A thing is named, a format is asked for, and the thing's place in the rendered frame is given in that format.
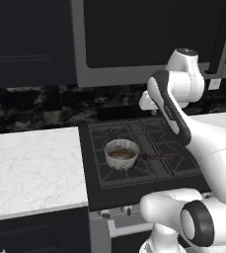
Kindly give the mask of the dark wall cupboard door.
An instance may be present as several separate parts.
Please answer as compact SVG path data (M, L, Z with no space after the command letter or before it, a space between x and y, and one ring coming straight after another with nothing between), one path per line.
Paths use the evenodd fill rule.
M0 88L75 82L70 0L0 0Z

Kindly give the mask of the black gas stove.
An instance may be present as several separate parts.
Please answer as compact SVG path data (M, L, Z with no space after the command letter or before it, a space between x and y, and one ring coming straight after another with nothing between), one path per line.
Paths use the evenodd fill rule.
M161 116L79 125L88 193L92 253L112 253L107 221L116 227L145 223L139 212L142 196L179 188L210 191L198 164L176 141ZM106 162L104 148L114 139L132 140L147 154L171 155L168 160L138 160L127 172L117 172ZM132 208L127 215L127 207ZM111 218L103 218L103 213Z

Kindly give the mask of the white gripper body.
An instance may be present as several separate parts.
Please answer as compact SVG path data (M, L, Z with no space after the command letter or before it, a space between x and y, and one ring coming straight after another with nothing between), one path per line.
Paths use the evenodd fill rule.
M154 101L150 98L148 91L144 91L139 100L139 107L142 111L150 111L152 115L156 115L158 107Z

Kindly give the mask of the dark base cupboard drawer front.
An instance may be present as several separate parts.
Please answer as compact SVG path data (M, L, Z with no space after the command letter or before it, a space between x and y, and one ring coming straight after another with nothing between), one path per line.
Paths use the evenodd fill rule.
M88 208L0 220L0 253L91 253Z

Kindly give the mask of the black oven door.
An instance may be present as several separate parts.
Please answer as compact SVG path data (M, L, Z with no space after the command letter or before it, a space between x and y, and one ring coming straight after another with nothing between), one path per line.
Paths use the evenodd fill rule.
M150 234L151 231L144 231L113 238L112 253L139 253L140 247Z

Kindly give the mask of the white wall outlet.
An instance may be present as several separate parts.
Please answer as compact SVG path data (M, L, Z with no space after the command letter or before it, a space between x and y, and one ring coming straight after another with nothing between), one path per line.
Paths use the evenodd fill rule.
M209 90L218 90L220 87L220 83L221 83L221 79L217 78L217 79L211 79L209 82Z

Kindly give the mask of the black and silver microwave oven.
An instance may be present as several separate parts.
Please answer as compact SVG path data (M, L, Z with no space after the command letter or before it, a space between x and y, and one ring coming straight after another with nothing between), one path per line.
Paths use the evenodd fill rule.
M226 42L216 74L206 74L225 0L70 0L77 84L139 84L166 67L178 47L198 53L206 79L226 67Z

